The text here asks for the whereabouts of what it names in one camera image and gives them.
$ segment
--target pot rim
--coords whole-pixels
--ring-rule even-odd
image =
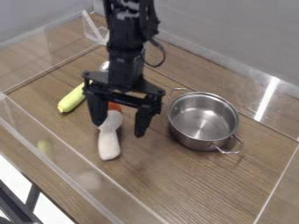
[[[181,98],[184,98],[185,96],[189,96],[189,95],[206,95],[206,96],[210,96],[210,97],[216,98],[217,100],[220,100],[221,102],[224,102],[224,103],[229,106],[229,108],[231,108],[231,110],[232,110],[232,112],[233,112],[233,114],[235,114],[235,117],[236,117],[236,124],[235,124],[235,127],[233,127],[232,131],[231,131],[223,138],[219,138],[219,139],[210,139],[210,140],[202,140],[202,139],[198,139],[198,138],[194,138],[194,137],[186,135],[185,133],[182,133],[181,131],[178,131],[178,130],[176,129],[176,127],[174,127],[174,125],[173,125],[173,120],[172,120],[172,118],[170,118],[172,107],[173,107],[173,104],[174,104]],[[184,135],[185,137],[188,137],[189,139],[196,140],[196,141],[201,141],[201,142],[217,142],[217,141],[227,140],[229,137],[232,137],[232,136],[236,134],[236,130],[237,130],[237,127],[239,127],[239,112],[237,112],[235,106],[232,105],[232,103],[231,103],[228,100],[225,100],[223,97],[220,97],[219,95],[212,94],[212,93],[208,93],[208,92],[190,92],[190,93],[186,93],[186,94],[181,94],[181,95],[172,101],[172,104],[170,104],[169,109],[168,109],[168,122],[169,122],[169,124],[172,125],[172,128],[173,128],[181,135]]]

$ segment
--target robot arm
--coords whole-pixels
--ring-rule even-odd
[[[92,122],[100,126],[108,116],[108,102],[136,108],[134,135],[141,137],[152,117],[161,112],[164,96],[164,90],[144,79],[145,42],[150,41],[160,47],[153,41],[160,23],[154,13],[154,2],[104,0],[104,8],[109,29],[109,67],[105,72],[82,74],[88,110]],[[144,94],[144,98],[129,95],[129,92]]]

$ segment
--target pot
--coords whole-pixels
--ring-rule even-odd
[[[192,92],[172,101],[168,111],[168,123],[173,137],[186,148],[196,151],[219,151],[237,154],[243,141],[236,136],[239,113],[232,104],[220,96]],[[231,139],[239,142],[236,150],[223,149]]]

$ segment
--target white wall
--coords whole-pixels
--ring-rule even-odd
[[[82,9],[92,0],[1,0],[0,43]]]
[[[94,11],[101,11],[101,1],[94,2]],[[177,45],[206,57],[209,53],[219,55],[216,60],[223,66],[227,63],[239,71],[253,67],[299,85],[296,0],[154,0],[154,3],[161,29],[176,36],[172,41]]]

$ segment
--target pot handle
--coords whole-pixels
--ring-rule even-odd
[[[239,152],[240,152],[241,149],[243,149],[244,142],[240,140],[240,138],[239,138],[236,135],[233,135],[232,137],[235,137],[236,140],[237,140],[237,142],[239,142],[237,150],[233,150],[233,151],[223,150],[216,144],[213,144],[213,147],[216,148],[216,150],[217,150],[221,154],[225,154],[225,155],[229,155],[229,154],[239,154]]]
[[[185,87],[177,87],[177,88],[173,88],[168,94],[168,99],[172,101],[173,100],[173,92],[176,91],[184,91],[184,92],[188,92],[188,89]]]

